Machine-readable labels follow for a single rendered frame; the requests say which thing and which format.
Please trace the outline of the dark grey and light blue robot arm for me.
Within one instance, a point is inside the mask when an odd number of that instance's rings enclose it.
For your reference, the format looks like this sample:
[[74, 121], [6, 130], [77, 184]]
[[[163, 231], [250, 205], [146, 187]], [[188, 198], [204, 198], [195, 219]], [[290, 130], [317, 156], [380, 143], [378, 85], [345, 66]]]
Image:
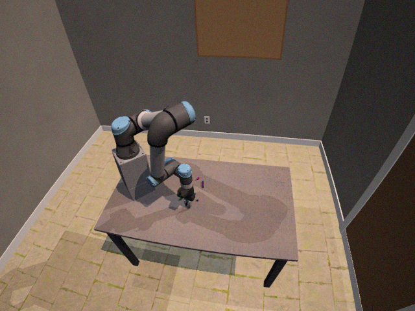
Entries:
[[[142, 111], [142, 112], [141, 112]], [[112, 133], [116, 142], [119, 159], [132, 159], [140, 149], [134, 136], [148, 130], [147, 142], [150, 145], [150, 173], [148, 184], [156, 187], [167, 178], [178, 176], [182, 185], [192, 182], [192, 171], [188, 164], [181, 164], [173, 158], [165, 161], [165, 145], [168, 138], [194, 123], [196, 115], [190, 103], [183, 101], [167, 106], [163, 111], [151, 112], [148, 109], [128, 117], [119, 117], [112, 122]], [[164, 171], [165, 166], [165, 171]]]

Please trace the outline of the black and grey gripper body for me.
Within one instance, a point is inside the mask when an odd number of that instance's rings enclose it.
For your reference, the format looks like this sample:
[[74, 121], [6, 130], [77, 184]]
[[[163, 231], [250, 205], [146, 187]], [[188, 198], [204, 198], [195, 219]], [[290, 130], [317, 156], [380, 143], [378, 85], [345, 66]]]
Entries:
[[193, 181], [189, 185], [181, 184], [181, 187], [178, 189], [177, 196], [189, 201], [193, 201], [195, 199]]

